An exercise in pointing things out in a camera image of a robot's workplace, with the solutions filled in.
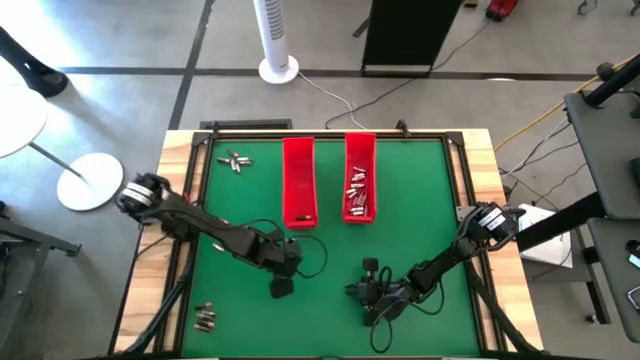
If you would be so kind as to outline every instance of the concrete floor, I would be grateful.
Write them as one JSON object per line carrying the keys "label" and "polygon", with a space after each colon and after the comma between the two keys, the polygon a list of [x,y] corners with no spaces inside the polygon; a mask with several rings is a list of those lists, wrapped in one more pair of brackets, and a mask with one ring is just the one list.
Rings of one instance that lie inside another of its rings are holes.
{"label": "concrete floor", "polygon": [[[478,10],[462,9],[437,63],[482,25]],[[351,33],[366,18],[370,0],[286,0],[291,53],[304,69],[360,67],[364,36]],[[524,0],[503,23],[491,23],[440,71],[591,73],[603,61],[637,51],[640,18],[627,15],[630,0],[602,1],[588,16],[577,0]],[[0,24],[42,61],[57,67],[170,67],[187,64],[205,0],[24,0],[0,2]],[[250,0],[216,0],[198,68],[251,68],[262,53]],[[65,160],[92,151],[115,155],[125,177],[154,171],[182,76],[71,75],[71,86],[49,100],[49,122],[37,142]],[[354,105],[370,101],[400,79],[314,78]],[[0,84],[19,82],[0,59]],[[403,118],[414,128],[489,128],[494,141],[533,120],[579,83],[417,80],[355,114],[370,128]],[[321,128],[344,104],[301,79],[283,87],[255,77],[196,76],[181,129],[200,121],[292,118],[296,128]],[[555,124],[556,114],[506,146],[499,164],[518,163]],[[353,127],[347,118],[332,124]],[[572,130],[548,149],[575,141]],[[545,192],[584,162],[578,147],[527,167],[519,177]],[[55,195],[60,169],[24,149],[0,160],[0,199],[28,226],[82,243],[75,259],[53,254],[34,299],[16,354],[74,359],[107,351],[137,238],[136,224],[111,205],[88,213],[62,207]],[[583,169],[548,198],[571,204],[594,190]],[[536,197],[519,186],[511,202]],[[614,324],[592,327],[582,284],[530,286],[545,348],[553,354],[640,359],[640,346],[624,336],[607,289]]]}

